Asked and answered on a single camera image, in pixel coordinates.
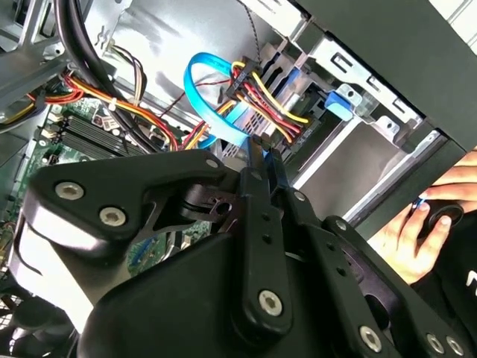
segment yellow wire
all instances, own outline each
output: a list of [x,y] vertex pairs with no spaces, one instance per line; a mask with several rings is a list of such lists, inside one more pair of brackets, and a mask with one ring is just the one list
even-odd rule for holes
[[217,114],[224,114],[225,111],[231,108],[234,104],[234,101],[228,101],[220,110],[217,111]]
[[[99,98],[105,102],[112,103],[113,99],[110,96],[104,95],[103,93],[97,91],[96,89],[93,89],[85,84],[80,83],[79,81],[76,81],[74,78],[71,78],[71,82],[75,84],[76,87],[78,87],[80,90],[83,90],[86,93],[89,93],[90,95],[95,96],[96,98]],[[137,114],[138,116],[141,116],[143,118],[146,118],[152,125],[156,126],[161,132],[164,133],[166,137],[171,140],[169,135],[164,132],[158,125],[157,123],[151,118],[152,115],[147,111],[147,110],[140,110],[139,107],[135,107],[130,103],[123,102],[123,101],[116,101],[116,106],[123,108],[125,110],[130,111],[131,113]]]
[[253,104],[251,104],[250,102],[247,102],[245,101],[245,98],[242,96],[242,95],[237,95],[237,98],[240,99],[240,101],[242,103],[245,103],[248,107],[252,108],[253,110],[255,110],[255,112],[257,112],[260,116],[262,116],[263,118],[267,119],[272,125],[274,125],[279,131],[281,134],[283,134],[283,136],[286,138],[286,140],[291,143],[292,140],[291,140],[291,137],[288,133],[286,133],[286,131],[280,127],[277,123],[275,123],[271,118],[270,116],[268,116],[267,114],[265,114],[265,112],[263,112],[260,108],[258,108],[257,106],[254,106]]
[[14,115],[12,118],[8,119],[6,122],[4,122],[5,125],[9,125],[12,122],[15,122],[18,118],[22,118],[28,111],[33,109],[35,107],[35,103],[30,103],[27,107],[24,109],[20,110],[16,115]]
[[197,135],[194,137],[194,139],[191,140],[191,142],[186,146],[186,150],[194,147],[195,143],[197,143],[199,141],[199,139],[203,136],[203,134],[205,133],[205,131],[207,130],[208,127],[209,127],[208,125],[203,126],[203,128],[200,130],[200,132],[197,133]]
[[[234,101],[228,101],[222,108],[220,108],[217,111],[217,114],[224,114],[225,111],[227,111],[229,108],[231,108],[235,104]],[[203,134],[206,132],[208,125],[204,125],[203,128],[200,130],[200,132],[194,137],[193,140],[186,146],[186,150],[191,149],[194,147],[195,143],[199,141],[199,139],[203,136]]]
[[232,69],[233,69],[234,67],[244,68],[244,67],[245,67],[245,63],[240,62],[240,61],[234,61],[234,62],[232,62]]
[[256,72],[252,72],[253,79],[255,82],[259,85],[260,89],[263,91],[263,93],[267,96],[267,98],[279,109],[279,111],[282,114],[285,114],[289,119],[293,119],[294,121],[300,122],[300,123],[308,123],[308,119],[295,116],[294,114],[291,114],[288,112],[273,96],[272,94],[268,91],[267,87],[263,84],[262,80],[260,77],[256,74]]

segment black wire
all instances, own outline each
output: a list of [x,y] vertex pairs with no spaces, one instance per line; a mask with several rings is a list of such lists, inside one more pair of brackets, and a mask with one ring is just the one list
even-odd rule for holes
[[137,59],[137,57],[134,57],[128,50],[125,48],[122,48],[120,46],[114,45],[114,47],[118,48],[120,51],[123,51],[127,56],[124,56],[120,51],[117,51],[117,54],[121,56],[121,58],[127,63],[129,63],[132,67],[134,67],[134,78],[136,78],[136,64],[139,67],[139,71],[141,72],[141,79],[142,79],[142,85],[141,85],[141,90],[139,91],[139,99],[142,100],[144,97],[144,94],[146,92],[146,86],[148,85],[148,76],[144,72],[144,67],[142,66],[141,61]]
[[237,0],[237,1],[244,7],[245,12],[247,13],[248,21],[250,21],[250,26],[252,27],[252,31],[253,31],[253,38],[255,39],[256,59],[259,61],[259,63],[262,63],[262,57],[260,56],[259,35],[256,32],[256,26],[255,26],[255,22],[253,21],[252,13],[250,12],[247,5],[245,5],[240,0]]
[[[110,90],[111,87],[113,88],[113,93],[107,91],[112,97],[121,98],[122,96],[118,95],[118,91],[114,88],[110,79],[104,74],[104,68],[102,67],[101,61],[99,57],[97,57],[94,49],[92,48],[89,39],[85,35],[84,24],[81,19],[81,13],[77,7],[78,3],[76,0],[55,0],[55,17],[58,24],[58,32],[62,43],[64,44],[67,52],[72,56],[73,62],[78,66],[81,71],[81,74],[85,77],[85,79],[90,82],[96,88],[105,88],[106,91]],[[70,21],[73,19],[75,24],[79,24],[76,28],[71,28],[70,25],[73,25]],[[78,47],[80,44],[86,45],[89,50],[89,55],[85,53],[84,48]],[[103,70],[103,74],[99,75],[100,78],[105,79],[106,82],[101,82],[98,79],[97,74],[92,71],[92,68],[95,67],[96,71]],[[103,105],[108,108],[108,104],[103,102]],[[124,112],[122,110],[117,111],[110,111],[111,116],[115,119],[115,121],[119,124],[121,129],[126,133],[130,134],[131,139],[133,139],[137,145],[146,153],[154,153],[160,151],[149,138],[144,135],[144,133],[137,128],[136,123],[133,121],[132,117],[129,113]]]
[[[91,70],[90,67],[92,66],[92,64],[87,63],[85,61],[86,55],[84,54],[83,49],[78,47],[81,42],[78,41],[76,37],[82,37],[84,43],[84,38],[86,37],[85,34],[82,33],[78,35],[70,27],[72,23],[72,15],[74,14],[75,17],[77,17],[77,15],[80,16],[80,13],[78,14],[77,11],[71,11],[70,5],[72,5],[73,8],[76,8],[75,0],[72,0],[72,2],[73,4],[69,0],[54,0],[55,19],[57,22],[58,34],[60,36],[61,42],[65,46],[65,50],[72,58],[73,63],[79,68],[82,76],[84,76],[84,78],[94,87],[104,88],[104,85],[99,81],[99,79],[95,76],[95,73]],[[76,30],[81,31],[82,28],[83,26],[80,26],[80,28],[76,28]],[[102,103],[106,108],[108,108],[107,103]],[[153,144],[152,141],[150,141],[149,138],[147,138],[147,136],[144,135],[144,133],[139,128],[137,128],[136,123],[133,121],[132,117],[128,113],[121,110],[117,110],[110,111],[110,115],[115,119],[115,121],[126,134],[130,134],[131,139],[134,140],[143,151],[145,151],[146,153],[154,153],[160,151],[160,149],[155,144]]]

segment finger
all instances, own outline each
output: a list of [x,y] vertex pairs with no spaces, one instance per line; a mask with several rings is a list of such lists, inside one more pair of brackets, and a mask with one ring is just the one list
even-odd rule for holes
[[456,166],[477,166],[477,151],[471,151],[463,157]]
[[380,245],[382,254],[389,254],[390,252],[396,251],[399,235],[401,234],[401,230],[407,221],[407,217],[411,211],[411,208],[412,204],[409,204],[380,230],[379,237],[382,238]]
[[427,236],[426,241],[419,248],[415,262],[423,272],[429,272],[434,267],[440,249],[449,235],[451,223],[452,220],[448,216],[440,218],[429,236]]
[[397,243],[397,257],[399,260],[406,261],[414,258],[417,236],[422,230],[424,220],[426,220],[428,214],[429,204],[423,203],[405,223]]
[[396,239],[399,237],[411,208],[412,204],[409,204],[399,214],[397,214],[394,219],[392,219],[386,226],[383,227],[385,233],[388,236],[395,236]]
[[433,186],[423,193],[423,197],[438,200],[477,201],[477,183]]
[[464,209],[465,213],[470,213],[471,211],[477,210],[477,201],[459,201],[459,204]]
[[437,179],[433,186],[454,183],[477,183],[477,167],[455,166]]

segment red wire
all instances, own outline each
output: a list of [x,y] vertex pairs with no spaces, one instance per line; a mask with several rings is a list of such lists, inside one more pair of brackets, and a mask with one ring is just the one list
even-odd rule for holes
[[[223,81],[217,81],[217,82],[201,82],[199,84],[196,84],[195,86],[196,87],[200,87],[200,86],[214,86],[216,84],[225,84],[227,82],[230,82],[230,80],[223,80]],[[158,117],[159,119],[161,119],[165,114],[169,113],[171,111],[172,108],[174,108],[174,106],[179,103],[179,101],[184,98],[184,96],[186,95],[185,92],[182,92],[181,95],[179,97],[177,97],[176,99],[174,99],[174,101],[164,110],[164,112],[161,113],[161,115]]]
[[184,139],[182,143],[182,149],[184,149],[187,146],[187,144],[189,143],[189,140],[191,140],[191,138],[202,128],[204,124],[205,124],[205,121],[200,121],[200,123],[196,125],[194,129],[192,129],[192,132],[189,133],[187,137]]
[[299,134],[300,133],[300,129],[295,127],[294,125],[292,125],[291,123],[287,123],[285,122],[283,119],[281,119],[279,117],[279,114],[277,112],[275,112],[275,110],[273,110],[272,108],[270,108],[266,103],[265,101],[263,101],[261,98],[260,98],[260,95],[258,94],[258,92],[249,84],[245,83],[244,84],[245,88],[253,93],[255,95],[255,97],[257,97],[260,101],[260,107],[263,108],[268,114],[270,114],[275,121],[277,121],[279,124],[281,125],[284,125],[285,127],[289,128],[290,130],[292,130],[293,132],[295,132],[296,134]]

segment black plastic bracket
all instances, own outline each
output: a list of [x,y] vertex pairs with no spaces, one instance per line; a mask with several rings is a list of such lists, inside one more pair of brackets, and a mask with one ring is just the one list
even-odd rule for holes
[[[344,220],[330,216],[323,222],[323,229],[334,234],[332,236],[335,238],[335,250],[330,250],[338,253],[341,253],[341,249],[346,251],[353,258],[353,265],[357,265],[358,269],[364,272],[359,294],[379,298],[388,313],[394,345],[402,356],[437,357],[429,340],[436,339],[445,343],[447,337],[453,337],[452,329]],[[351,302],[341,304],[343,306],[340,307],[349,307]],[[459,345],[464,349],[464,356],[471,357],[463,342],[459,342]],[[451,349],[443,349],[438,356],[457,357]]]
[[249,166],[242,169],[238,199],[221,231],[237,238],[234,327],[251,345],[284,336],[292,323],[280,211],[271,204],[261,145],[247,141]]

